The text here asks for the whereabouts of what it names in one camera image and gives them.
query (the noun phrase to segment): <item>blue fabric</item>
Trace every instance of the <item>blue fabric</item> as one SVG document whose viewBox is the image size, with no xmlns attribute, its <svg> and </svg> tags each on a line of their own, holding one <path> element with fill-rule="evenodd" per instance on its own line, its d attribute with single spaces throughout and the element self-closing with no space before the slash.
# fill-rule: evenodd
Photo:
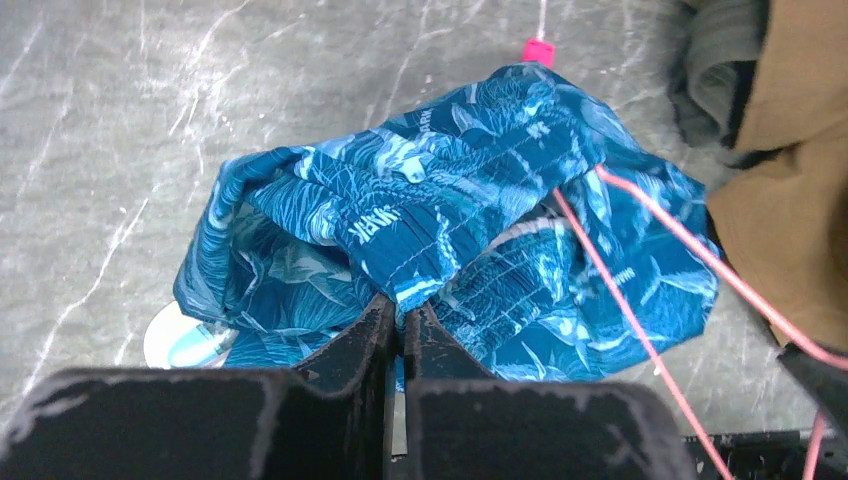
<svg viewBox="0 0 848 480">
<path fill-rule="evenodd" d="M 709 244 L 700 184 L 643 151 L 606 105 L 516 64 L 380 127 L 225 163 L 174 294 L 186 315 L 240 331 L 229 366 L 293 365 L 379 291 L 402 312 L 432 298 L 504 378 L 602 378 L 647 357 L 551 208 L 555 187 L 658 350 L 703 331 L 717 281 L 598 179 L 601 163 Z"/>
</svg>

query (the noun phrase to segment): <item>black object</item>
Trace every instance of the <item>black object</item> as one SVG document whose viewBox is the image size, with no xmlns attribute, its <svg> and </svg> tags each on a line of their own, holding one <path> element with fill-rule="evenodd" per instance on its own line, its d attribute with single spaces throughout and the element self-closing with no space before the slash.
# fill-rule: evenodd
<svg viewBox="0 0 848 480">
<path fill-rule="evenodd" d="M 718 478 L 668 409 L 634 385 L 495 379 L 425 305 L 407 316 L 407 438 L 391 457 L 394 307 L 292 369 L 68 370 L 25 400 L 0 480 Z M 816 478 L 848 478 L 845 372 L 780 357 L 827 412 Z M 737 478 L 798 479 L 809 432 L 717 435 Z"/>
</svg>

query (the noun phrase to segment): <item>gray marble surface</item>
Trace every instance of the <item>gray marble surface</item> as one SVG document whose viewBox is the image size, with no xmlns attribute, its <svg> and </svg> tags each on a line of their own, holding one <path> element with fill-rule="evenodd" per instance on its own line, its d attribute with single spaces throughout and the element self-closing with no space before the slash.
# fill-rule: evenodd
<svg viewBox="0 0 848 480">
<path fill-rule="evenodd" d="M 559 73 L 648 150 L 726 180 L 665 96 L 687 18 L 673 0 L 0 0 L 0 426 L 51 372 L 143 364 L 222 161 L 482 79 L 546 3 Z M 664 357 L 711 432 L 805 428 L 812 404 L 775 355 L 724 288 L 706 334 Z M 616 378 L 670 398 L 650 365 Z"/>
</svg>

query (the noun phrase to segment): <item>gray cloth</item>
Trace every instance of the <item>gray cloth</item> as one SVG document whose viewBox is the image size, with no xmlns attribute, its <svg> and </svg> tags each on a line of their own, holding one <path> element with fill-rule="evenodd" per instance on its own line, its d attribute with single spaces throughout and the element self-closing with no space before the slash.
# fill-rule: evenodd
<svg viewBox="0 0 848 480">
<path fill-rule="evenodd" d="M 767 0 L 716 0 L 695 15 L 669 92 L 689 145 L 705 145 L 731 133 L 739 83 L 734 64 L 758 59 L 767 23 Z"/>
</svg>

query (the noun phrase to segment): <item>pink string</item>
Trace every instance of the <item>pink string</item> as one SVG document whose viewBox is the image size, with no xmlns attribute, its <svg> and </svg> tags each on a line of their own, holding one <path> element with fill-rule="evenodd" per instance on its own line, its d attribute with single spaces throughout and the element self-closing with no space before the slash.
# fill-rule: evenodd
<svg viewBox="0 0 848 480">
<path fill-rule="evenodd" d="M 622 313 L 624 313 L 624 316 L 630 322 L 630 326 L 633 327 L 633 330 L 639 337 L 639 341 L 642 342 L 642 346 L 645 347 L 645 350 L 648 352 L 651 360 L 657 366 L 657 370 L 659 370 L 663 381 L 665 381 L 666 386 L 671 391 L 671 395 L 674 397 L 674 400 L 678 405 L 680 405 L 680 409 L 683 410 L 683 415 L 686 416 L 686 419 L 689 420 L 689 423 L 695 430 L 695 435 L 697 435 L 698 440 L 701 441 L 701 444 L 707 451 L 707 455 L 710 456 L 724 480 L 733 480 L 733 475 L 730 473 L 730 469 L 728 469 L 727 465 L 724 464 L 718 450 L 716 450 L 713 442 L 710 441 L 706 430 L 704 430 L 701 422 L 698 421 L 698 417 L 695 416 L 695 412 L 692 411 L 692 407 L 689 406 L 689 402 L 686 401 L 686 397 L 683 395 L 683 392 L 680 391 L 680 387 L 677 386 L 677 383 L 675 383 L 671 373 L 669 373 L 666 368 L 665 363 L 663 363 L 656 349 L 654 349 L 653 344 L 651 344 L 651 340 L 648 339 L 648 335 L 645 334 L 645 330 L 642 329 L 642 325 L 639 324 L 639 320 L 636 319 L 636 315 L 630 308 L 630 304 L 627 303 L 627 300 L 624 298 L 621 290 L 618 289 L 618 285 L 615 284 L 610 271 L 607 269 L 607 266 L 604 264 L 604 261 L 601 259 L 601 256 L 595 249 L 595 246 L 592 245 L 592 241 L 589 239 L 586 231 L 583 230 L 583 227 L 574 215 L 574 211 L 571 210 L 571 206 L 569 206 L 568 202 L 565 201 L 562 192 L 560 192 L 558 188 L 554 189 L 554 198 L 556 198 L 556 201 L 559 203 L 559 206 L 563 213 L 565 213 L 568 221 L 571 222 L 571 226 L 574 228 L 574 233 L 577 234 L 577 238 L 580 240 L 583 248 L 586 249 L 586 253 L 588 253 L 589 257 L 592 258 L 592 262 L 601 274 L 601 278 L 604 279 L 604 283 L 606 283 L 607 287 L 610 289 L 610 293 L 612 293 L 612 296 L 615 298 L 616 303 L 618 303 L 619 308 L 621 308 Z"/>
<path fill-rule="evenodd" d="M 694 235 L 692 235 L 686 227 L 680 224 L 677 220 L 675 220 L 671 215 L 669 215 L 665 210 L 662 209 L 651 197 L 645 194 L 638 186 L 629 182 L 621 177 L 615 176 L 609 173 L 602 166 L 598 165 L 595 167 L 595 171 L 598 176 L 604 180 L 605 182 L 613 185 L 619 189 L 622 189 L 629 194 L 631 194 L 637 201 L 645 205 L 657 219 L 666 226 L 666 228 L 671 231 L 676 237 L 678 237 L 689 249 L 691 249 L 698 257 L 700 257 L 704 262 L 706 262 L 710 267 L 712 267 L 720 277 L 722 277 L 725 281 L 727 281 L 737 292 L 739 292 L 742 297 L 744 297 L 748 302 L 754 305 L 760 313 L 763 314 L 772 324 L 777 326 L 783 333 L 786 334 L 798 347 L 810 355 L 812 358 L 816 360 L 834 366 L 836 368 L 842 370 L 848 370 L 848 358 L 834 355 L 823 348 L 821 348 L 818 344 L 816 344 L 813 340 L 803 334 L 797 327 L 792 325 L 783 315 L 780 314 L 774 307 L 772 307 L 764 298 L 762 298 L 750 285 L 745 283 L 736 273 L 724 262 L 721 261 L 718 257 L 716 257 L 708 248 L 701 244 Z M 627 318 L 628 322 L 630 322 L 631 327 L 636 332 L 636 335 L 639 337 L 639 340 L 642 342 L 642 345 L 645 347 L 645 350 L 648 352 L 648 355 L 651 357 L 651 361 L 656 365 L 657 370 L 660 373 L 663 381 L 668 387 L 669 391 L 671 391 L 672 396 L 674 397 L 677 404 L 680 406 L 680 409 L 683 411 L 683 415 L 692 425 L 692 428 L 695 430 L 695 435 L 700 440 L 701 444 L 704 446 L 704 449 L 707 451 L 710 459 L 712 459 L 716 468 L 719 470 L 719 473 L 725 480 L 733 480 L 733 475 L 730 473 L 727 465 L 724 464 L 724 461 L 721 459 L 721 455 L 719 455 L 713 443 L 709 440 L 709 436 L 706 433 L 706 430 L 698 421 L 698 418 L 695 416 L 695 413 L 692 411 L 692 407 L 686 401 L 686 397 L 683 395 L 683 392 L 680 391 L 680 388 L 677 386 L 677 383 L 674 381 L 674 378 L 669 373 L 665 364 L 662 361 L 662 358 L 657 354 L 656 349 L 654 349 L 653 344 L 651 344 L 650 339 L 645 334 L 645 331 L 642 329 L 641 324 L 639 324 L 638 319 L 636 319 L 636 315 L 633 313 L 633 310 L 630 308 L 630 305 L 627 303 L 627 300 L 624 298 L 624 295 L 621 293 L 621 290 L 618 289 L 618 286 L 615 284 L 613 280 L 612 274 L 610 274 L 609 269 L 607 269 L 604 264 L 603 259 L 598 254 L 598 251 L 595 249 L 594 245 L 592 245 L 589 236 L 586 234 L 586 231 L 580 225 L 577 217 L 574 215 L 574 211 L 568 205 L 565 198 L 559 189 L 554 190 L 554 198 L 559 203 L 560 208 L 562 209 L 565 216 L 568 218 L 568 221 L 571 223 L 574 228 L 574 232 L 577 235 L 577 238 L 580 240 L 580 243 L 586 249 L 586 253 L 589 254 L 589 257 L 592 259 L 592 262 L 598 268 L 598 272 L 603 278 L 604 283 L 610 289 L 610 293 L 615 299 L 616 303 L 618 303 L 619 308 L 621 308 L 622 313 Z M 816 418 L 813 423 L 813 431 L 810 436 L 810 443 L 807 450 L 807 458 L 804 466 L 804 477 L 803 480 L 813 480 L 816 470 L 816 463 L 818 460 L 819 449 L 821 448 L 821 441 L 824 432 L 824 416 L 821 411 L 816 413 Z"/>
</svg>

